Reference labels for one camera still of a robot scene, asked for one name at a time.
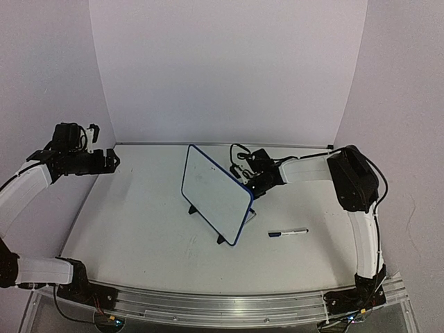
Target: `gray wall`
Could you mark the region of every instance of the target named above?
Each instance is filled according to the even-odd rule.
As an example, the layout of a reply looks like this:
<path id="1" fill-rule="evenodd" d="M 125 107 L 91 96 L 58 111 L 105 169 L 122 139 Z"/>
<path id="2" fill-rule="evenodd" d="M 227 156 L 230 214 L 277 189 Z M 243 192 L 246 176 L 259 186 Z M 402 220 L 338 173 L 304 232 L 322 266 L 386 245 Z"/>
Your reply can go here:
<path id="1" fill-rule="evenodd" d="M 332 144 L 367 0 L 90 0 L 120 142 Z"/>
<path id="2" fill-rule="evenodd" d="M 336 145 L 355 143 L 390 183 L 384 257 L 399 268 L 422 332 L 444 325 L 444 3 L 369 1 Z"/>
<path id="3" fill-rule="evenodd" d="M 97 67 L 88 1 L 2 1 L 0 11 L 0 183 L 51 139 L 61 121 L 101 127 L 114 144 Z M 13 223 L 13 251 L 54 256 L 94 178 L 62 178 Z M 0 331 L 15 332 L 26 291 L 0 290 Z"/>

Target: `dry erase marker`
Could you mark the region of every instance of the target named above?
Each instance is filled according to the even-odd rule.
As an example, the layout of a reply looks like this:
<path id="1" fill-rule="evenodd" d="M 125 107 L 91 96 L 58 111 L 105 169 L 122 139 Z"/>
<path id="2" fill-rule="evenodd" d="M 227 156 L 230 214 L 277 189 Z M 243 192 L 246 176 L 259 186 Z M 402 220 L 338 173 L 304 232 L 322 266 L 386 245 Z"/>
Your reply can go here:
<path id="1" fill-rule="evenodd" d="M 270 232 L 268 232 L 268 236 L 269 237 L 281 237 L 281 236 L 289 236 L 290 234 L 306 234 L 307 232 L 308 232 L 307 228 L 286 230 L 286 231 L 270 231 Z"/>

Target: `small whiteboard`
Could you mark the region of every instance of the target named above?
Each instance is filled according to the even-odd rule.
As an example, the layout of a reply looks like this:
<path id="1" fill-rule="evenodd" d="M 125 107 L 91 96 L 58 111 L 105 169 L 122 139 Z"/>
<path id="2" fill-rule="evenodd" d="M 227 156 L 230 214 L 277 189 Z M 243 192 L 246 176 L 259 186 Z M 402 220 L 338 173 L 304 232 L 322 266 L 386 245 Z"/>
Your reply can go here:
<path id="1" fill-rule="evenodd" d="M 197 146 L 188 146 L 182 195 L 231 246 L 247 219 L 253 194 Z"/>

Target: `robotic arm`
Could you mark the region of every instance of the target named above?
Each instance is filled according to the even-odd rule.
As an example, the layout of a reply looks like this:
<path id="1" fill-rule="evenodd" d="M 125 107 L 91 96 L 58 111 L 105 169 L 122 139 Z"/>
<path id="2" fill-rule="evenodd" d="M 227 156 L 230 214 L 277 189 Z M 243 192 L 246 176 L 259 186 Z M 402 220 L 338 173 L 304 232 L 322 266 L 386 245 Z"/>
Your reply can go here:
<path id="1" fill-rule="evenodd" d="M 357 251 L 356 287 L 325 294 L 329 313 L 343 314 L 383 305 L 386 302 L 381 283 L 386 276 L 377 224 L 378 177 L 369 165 L 371 161 L 355 146 L 329 153 L 304 157 L 289 156 L 271 159 L 264 149 L 245 153 L 251 171 L 232 163 L 230 171 L 252 191 L 255 199 L 277 185 L 314 180 L 333 182 L 342 208 L 347 211 L 355 236 Z"/>
<path id="2" fill-rule="evenodd" d="M 21 169 L 0 188 L 0 287 L 38 289 L 59 284 L 60 297 L 102 308 L 112 307 L 116 291 L 88 281 L 80 261 L 66 258 L 32 258 L 12 253 L 3 238 L 17 215 L 44 189 L 61 176 L 114 173 L 120 159 L 113 149 L 94 150 L 99 127 L 84 129 L 76 123 L 60 123 L 53 139 L 34 152 Z"/>

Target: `blue frame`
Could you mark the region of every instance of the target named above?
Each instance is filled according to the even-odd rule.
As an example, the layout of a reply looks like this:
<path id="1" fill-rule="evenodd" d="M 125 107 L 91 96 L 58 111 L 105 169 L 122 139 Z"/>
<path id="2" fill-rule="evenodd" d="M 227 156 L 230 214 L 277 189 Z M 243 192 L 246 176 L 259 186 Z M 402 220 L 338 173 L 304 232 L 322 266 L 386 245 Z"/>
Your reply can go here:
<path id="1" fill-rule="evenodd" d="M 190 205 L 193 205 L 193 204 L 191 203 L 191 201 L 190 201 L 190 200 L 185 196 L 185 194 L 183 193 L 183 184 L 184 184 L 184 182 L 185 182 L 185 174 L 186 174 L 186 172 L 187 172 L 189 150 L 191 149 L 191 147 L 192 147 L 192 148 L 195 148 L 199 153 L 201 153 L 202 155 L 204 155 L 204 156 L 205 156 L 205 157 L 206 157 L 211 163 L 213 163 L 216 167 L 218 167 L 220 170 L 222 170 L 222 172 L 224 172 L 224 174 L 226 174 L 228 177 L 230 177 L 231 179 L 233 179 L 233 180 L 234 180 L 234 181 L 235 181 L 240 187 L 242 187 L 243 189 L 245 189 L 246 192 L 247 192 L 248 194 L 250 194 L 250 203 L 248 204 L 248 208 L 247 208 L 247 210 L 246 210 L 246 212 L 245 212 L 244 219 L 242 220 L 241 226 L 239 227 L 239 231 L 238 231 L 238 233 L 237 233 L 236 239 L 234 240 L 234 243 L 233 243 L 233 244 L 230 244 L 227 240 L 225 240 L 225 241 L 227 242 L 228 245 L 230 245 L 230 246 L 235 246 L 235 245 L 237 244 L 237 241 L 238 241 L 239 237 L 241 236 L 241 232 L 242 232 L 242 229 L 244 228 L 245 221 L 246 221 L 246 219 L 247 219 L 247 217 L 248 217 L 248 213 L 249 213 L 249 211 L 250 211 L 250 209 L 251 209 L 251 206 L 253 205 L 253 201 L 254 201 L 253 193 L 251 193 L 251 191 L 250 191 L 247 187 L 245 187 L 244 184 L 241 184 L 241 183 L 240 183 L 240 182 L 239 182 L 239 181 L 238 181 L 233 175 L 231 175 L 230 173 L 228 173 L 223 167 L 221 167 L 219 164 L 217 164 L 217 163 L 216 163 L 216 162 L 215 162 L 210 156 L 208 156 L 207 154 L 205 154 L 205 153 L 204 153 L 199 147 L 197 147 L 195 144 L 190 144 L 190 145 L 188 145 L 187 159 L 185 160 L 185 168 L 184 168 L 184 170 L 183 170 L 182 186 L 180 187 L 180 192 L 182 193 L 183 197 L 188 201 L 188 203 L 189 203 Z M 211 226 L 211 228 L 213 228 L 214 231 L 217 232 L 217 234 L 220 234 L 219 231 L 217 231 L 217 229 L 216 229 L 216 228 L 210 223 L 210 221 L 208 221 L 207 218 L 201 214 L 201 212 L 198 211 L 198 213 L 199 213 L 199 215 L 201 215 L 201 216 L 203 217 L 204 220 L 207 221 L 207 223 Z"/>

